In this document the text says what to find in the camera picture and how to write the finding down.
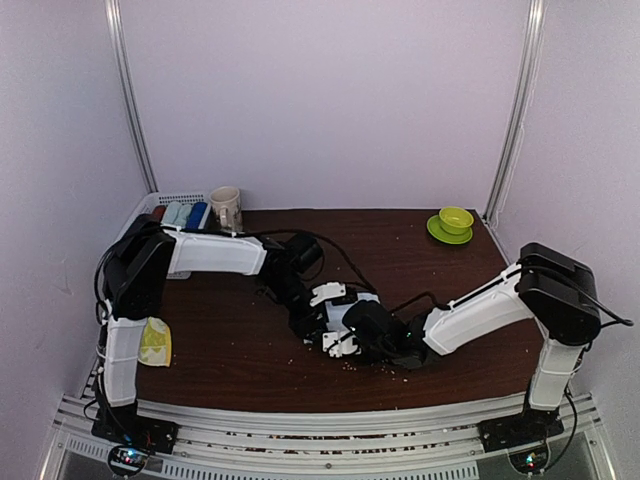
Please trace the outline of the light blue towel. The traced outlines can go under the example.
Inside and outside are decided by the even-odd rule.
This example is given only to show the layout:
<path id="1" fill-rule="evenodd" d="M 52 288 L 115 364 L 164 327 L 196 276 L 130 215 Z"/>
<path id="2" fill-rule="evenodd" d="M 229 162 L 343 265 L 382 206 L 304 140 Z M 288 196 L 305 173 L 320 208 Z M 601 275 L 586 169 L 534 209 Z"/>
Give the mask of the light blue towel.
<path id="1" fill-rule="evenodd" d="M 170 202 L 166 206 L 166 211 L 164 213 L 164 216 L 163 216 L 161 222 L 163 224 L 175 225 L 175 219 L 176 219 L 177 213 L 178 213 L 181 205 L 182 204 L 180 202 L 178 202 L 178 201 Z"/>
<path id="2" fill-rule="evenodd" d="M 324 302 L 326 327 L 328 332 L 344 332 L 343 317 L 346 312 L 359 301 L 379 302 L 379 297 L 372 293 L 356 292 L 351 296 L 335 298 Z"/>

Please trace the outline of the yellow green patterned towel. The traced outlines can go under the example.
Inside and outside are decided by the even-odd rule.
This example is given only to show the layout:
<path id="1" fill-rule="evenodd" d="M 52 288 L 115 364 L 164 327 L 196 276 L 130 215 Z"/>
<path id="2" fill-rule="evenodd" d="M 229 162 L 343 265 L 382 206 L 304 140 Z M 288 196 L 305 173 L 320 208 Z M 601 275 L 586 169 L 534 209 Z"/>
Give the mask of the yellow green patterned towel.
<path id="1" fill-rule="evenodd" d="M 170 327 L 160 318 L 149 317 L 141 337 L 138 362 L 147 367 L 168 368 L 171 360 Z"/>

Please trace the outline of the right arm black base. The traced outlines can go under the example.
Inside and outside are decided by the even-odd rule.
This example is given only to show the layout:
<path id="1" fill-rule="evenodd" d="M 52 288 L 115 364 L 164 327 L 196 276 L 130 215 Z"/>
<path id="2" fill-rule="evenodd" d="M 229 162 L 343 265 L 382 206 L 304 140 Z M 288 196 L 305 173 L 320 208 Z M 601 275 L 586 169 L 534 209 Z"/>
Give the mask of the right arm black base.
<path id="1" fill-rule="evenodd" d="M 564 432 L 563 422 L 559 418 L 529 417 L 524 414 L 485 420 L 477 428 L 486 453 L 543 442 Z"/>

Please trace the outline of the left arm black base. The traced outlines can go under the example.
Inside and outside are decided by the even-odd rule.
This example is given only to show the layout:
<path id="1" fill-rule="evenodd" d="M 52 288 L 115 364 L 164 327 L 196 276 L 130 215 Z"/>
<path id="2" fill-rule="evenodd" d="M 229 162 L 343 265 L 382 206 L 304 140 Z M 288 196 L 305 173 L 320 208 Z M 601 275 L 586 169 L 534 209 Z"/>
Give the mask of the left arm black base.
<path id="1" fill-rule="evenodd" d="M 149 453 L 172 454 L 178 434 L 174 422 L 135 416 L 132 422 L 99 416 L 91 427 L 94 437 L 132 446 Z"/>

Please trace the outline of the green cup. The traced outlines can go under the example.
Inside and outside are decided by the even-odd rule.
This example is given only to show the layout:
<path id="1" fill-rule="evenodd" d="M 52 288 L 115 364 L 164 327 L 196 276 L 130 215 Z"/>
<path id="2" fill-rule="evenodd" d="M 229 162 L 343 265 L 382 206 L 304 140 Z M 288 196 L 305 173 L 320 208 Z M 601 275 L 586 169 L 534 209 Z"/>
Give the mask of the green cup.
<path id="1" fill-rule="evenodd" d="M 444 207 L 439 211 L 438 217 L 442 229 L 451 235 L 465 234 L 474 224 L 473 215 L 460 207 Z"/>

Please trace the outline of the beige ceramic mug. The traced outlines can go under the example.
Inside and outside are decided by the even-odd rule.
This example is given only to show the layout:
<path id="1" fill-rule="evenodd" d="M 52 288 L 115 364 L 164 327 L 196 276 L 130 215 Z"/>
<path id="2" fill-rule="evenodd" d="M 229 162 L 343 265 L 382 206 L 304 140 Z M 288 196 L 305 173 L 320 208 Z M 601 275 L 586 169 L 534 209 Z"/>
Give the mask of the beige ceramic mug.
<path id="1" fill-rule="evenodd" d="M 209 201 L 221 230 L 236 233 L 244 230 L 239 188 L 219 187 L 210 193 Z"/>

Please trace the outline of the rolled dark blue towel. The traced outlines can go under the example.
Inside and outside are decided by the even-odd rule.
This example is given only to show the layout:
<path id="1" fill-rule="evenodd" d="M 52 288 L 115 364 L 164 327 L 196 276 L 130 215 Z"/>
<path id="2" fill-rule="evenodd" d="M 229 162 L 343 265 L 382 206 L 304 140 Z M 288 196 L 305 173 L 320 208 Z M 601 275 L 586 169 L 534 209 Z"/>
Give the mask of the rolled dark blue towel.
<path id="1" fill-rule="evenodd" d="M 205 202 L 194 203 L 187 219 L 186 228 L 189 230 L 199 230 L 205 218 L 207 208 L 208 204 Z"/>

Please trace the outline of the rolled pale teal towel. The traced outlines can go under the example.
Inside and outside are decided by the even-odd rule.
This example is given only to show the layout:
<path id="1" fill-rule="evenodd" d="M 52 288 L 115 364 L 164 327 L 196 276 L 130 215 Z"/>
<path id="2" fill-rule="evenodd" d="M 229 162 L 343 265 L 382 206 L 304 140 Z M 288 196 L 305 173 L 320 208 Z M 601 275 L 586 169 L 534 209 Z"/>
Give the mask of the rolled pale teal towel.
<path id="1" fill-rule="evenodd" d="M 187 225 L 192 208 L 193 208 L 192 204 L 182 204 L 180 206 L 180 209 L 175 219 L 176 226 L 180 228 L 184 228 Z"/>

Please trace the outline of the rolled light blue towel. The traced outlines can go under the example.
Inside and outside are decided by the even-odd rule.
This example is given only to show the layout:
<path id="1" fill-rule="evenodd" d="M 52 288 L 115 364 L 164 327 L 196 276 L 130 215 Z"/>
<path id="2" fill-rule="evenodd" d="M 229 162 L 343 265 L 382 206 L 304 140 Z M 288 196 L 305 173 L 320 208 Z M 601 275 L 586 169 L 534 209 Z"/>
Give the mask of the rolled light blue towel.
<path id="1" fill-rule="evenodd" d="M 170 202 L 166 206 L 166 211 L 164 213 L 164 216 L 163 216 L 161 222 L 163 224 L 175 225 L 175 219 L 176 219 L 177 213 L 178 213 L 181 205 L 182 204 L 180 202 L 178 202 L 178 201 Z"/>

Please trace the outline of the rolled brown towel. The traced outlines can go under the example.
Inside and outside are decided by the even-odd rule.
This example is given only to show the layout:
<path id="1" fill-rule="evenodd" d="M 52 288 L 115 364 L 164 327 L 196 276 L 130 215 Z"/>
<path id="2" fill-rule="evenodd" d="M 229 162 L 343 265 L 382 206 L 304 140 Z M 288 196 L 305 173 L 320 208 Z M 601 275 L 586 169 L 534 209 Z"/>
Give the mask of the rolled brown towel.
<path id="1" fill-rule="evenodd" d="M 166 211 L 166 207 L 164 205 L 158 205 L 150 213 L 150 216 L 156 221 L 161 221 L 165 211 Z"/>

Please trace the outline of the white plastic basket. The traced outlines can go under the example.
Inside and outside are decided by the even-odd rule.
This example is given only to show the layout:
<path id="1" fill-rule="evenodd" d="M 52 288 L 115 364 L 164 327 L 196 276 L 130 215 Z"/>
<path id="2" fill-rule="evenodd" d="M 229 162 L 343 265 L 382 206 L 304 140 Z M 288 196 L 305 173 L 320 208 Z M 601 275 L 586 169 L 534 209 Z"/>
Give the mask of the white plastic basket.
<path id="1" fill-rule="evenodd" d="M 145 196 L 119 232 L 123 237 L 140 215 L 151 215 L 157 222 L 179 229 L 202 230 L 211 213 L 211 206 L 202 192 L 152 193 Z"/>

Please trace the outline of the aluminium front rail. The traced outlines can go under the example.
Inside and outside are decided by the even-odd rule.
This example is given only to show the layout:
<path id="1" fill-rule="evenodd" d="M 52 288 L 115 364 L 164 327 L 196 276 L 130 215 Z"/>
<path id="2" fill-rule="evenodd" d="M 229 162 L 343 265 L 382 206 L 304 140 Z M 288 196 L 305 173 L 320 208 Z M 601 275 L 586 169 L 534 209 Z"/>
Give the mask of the aluminium front rail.
<path id="1" fill-rule="evenodd" d="M 91 436 L 92 396 L 63 396 L 37 479 L 71 478 L 72 455 L 113 478 L 111 444 Z M 140 401 L 140 413 L 176 422 L 172 454 L 143 470 L 166 479 L 622 479 L 591 395 L 576 395 L 575 436 L 544 476 L 519 474 L 516 452 L 486 452 L 480 421 L 515 414 L 523 395 L 437 407 L 360 413 L 235 412 Z"/>

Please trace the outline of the right aluminium frame post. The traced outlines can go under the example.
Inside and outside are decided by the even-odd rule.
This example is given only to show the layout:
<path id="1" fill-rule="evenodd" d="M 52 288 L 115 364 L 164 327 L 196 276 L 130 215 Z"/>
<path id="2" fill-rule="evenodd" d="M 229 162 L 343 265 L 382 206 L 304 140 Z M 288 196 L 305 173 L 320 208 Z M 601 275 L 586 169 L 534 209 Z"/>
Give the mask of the right aluminium frame post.
<path id="1" fill-rule="evenodd" d="M 529 2 L 527 24 L 513 104 L 498 167 L 484 212 L 484 220 L 487 224 L 493 226 L 498 224 L 499 214 L 504 208 L 521 147 L 524 120 L 534 89 L 539 64 L 545 5 L 546 2 L 543 0 L 533 0 Z"/>

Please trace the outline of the aluminium frame post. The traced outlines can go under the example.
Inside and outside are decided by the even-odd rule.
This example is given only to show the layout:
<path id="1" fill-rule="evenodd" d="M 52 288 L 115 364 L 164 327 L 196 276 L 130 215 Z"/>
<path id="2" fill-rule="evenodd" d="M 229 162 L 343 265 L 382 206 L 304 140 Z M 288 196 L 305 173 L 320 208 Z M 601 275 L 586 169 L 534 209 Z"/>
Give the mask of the aluminium frame post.
<path id="1" fill-rule="evenodd" d="M 134 153 L 141 170 L 142 179 L 148 193 L 157 193 L 158 183 L 151 164 L 143 125 L 135 97 L 134 84 L 126 49 L 125 32 L 122 23 L 121 6 L 117 0 L 104 1 L 107 27 L 118 70 L 120 87 L 124 100 L 126 122 L 129 128 Z"/>
<path id="2" fill-rule="evenodd" d="M 529 2 L 527 24 L 513 104 L 498 167 L 484 212 L 484 220 L 487 224 L 493 226 L 498 224 L 499 214 L 504 208 L 521 147 L 524 120 L 534 89 L 539 64 L 545 5 L 546 2 L 543 0 L 533 0 Z"/>

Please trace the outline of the left aluminium frame post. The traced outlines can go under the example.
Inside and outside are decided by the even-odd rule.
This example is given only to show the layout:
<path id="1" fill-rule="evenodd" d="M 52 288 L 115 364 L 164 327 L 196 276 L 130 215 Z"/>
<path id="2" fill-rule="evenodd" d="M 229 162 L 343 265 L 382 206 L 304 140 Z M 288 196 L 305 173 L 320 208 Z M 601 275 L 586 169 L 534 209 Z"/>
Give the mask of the left aluminium frame post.
<path id="1" fill-rule="evenodd" d="M 151 164 L 143 125 L 135 97 L 134 84 L 126 49 L 125 32 L 122 23 L 121 6 L 117 0 L 104 1 L 107 27 L 118 70 L 120 87 L 124 100 L 126 122 L 129 128 L 134 153 L 141 170 L 142 179 L 148 193 L 157 193 L 158 183 Z"/>

